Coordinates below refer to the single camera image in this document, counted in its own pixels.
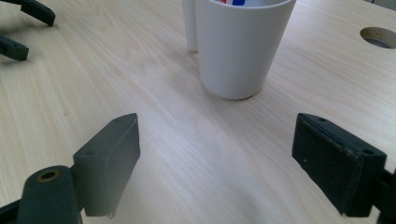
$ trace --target wood grain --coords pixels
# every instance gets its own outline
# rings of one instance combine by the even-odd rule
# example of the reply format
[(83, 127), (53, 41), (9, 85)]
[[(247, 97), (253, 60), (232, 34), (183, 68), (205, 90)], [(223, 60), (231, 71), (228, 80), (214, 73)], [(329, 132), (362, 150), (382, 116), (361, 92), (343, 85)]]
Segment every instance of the wood grain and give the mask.
[(360, 30), (396, 14), (358, 0), (299, 0), (257, 95), (222, 100), (199, 79), (179, 0), (41, 1), (54, 27), (0, 5), (0, 34), (30, 48), (0, 57), (0, 205), (115, 117), (137, 113), (141, 159), (117, 216), (84, 223), (375, 223), (340, 216), (291, 157), (299, 112), (329, 119), (396, 167), (396, 51)]

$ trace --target pen holder cup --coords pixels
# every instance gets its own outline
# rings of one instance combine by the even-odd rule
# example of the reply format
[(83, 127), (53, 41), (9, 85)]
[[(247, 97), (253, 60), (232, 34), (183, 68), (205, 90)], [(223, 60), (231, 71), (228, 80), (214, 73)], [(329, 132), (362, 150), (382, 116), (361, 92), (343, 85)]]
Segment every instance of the pen holder cup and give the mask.
[(262, 0), (259, 7), (182, 1), (188, 49), (199, 52), (206, 89), (234, 100), (259, 92), (296, 0)]

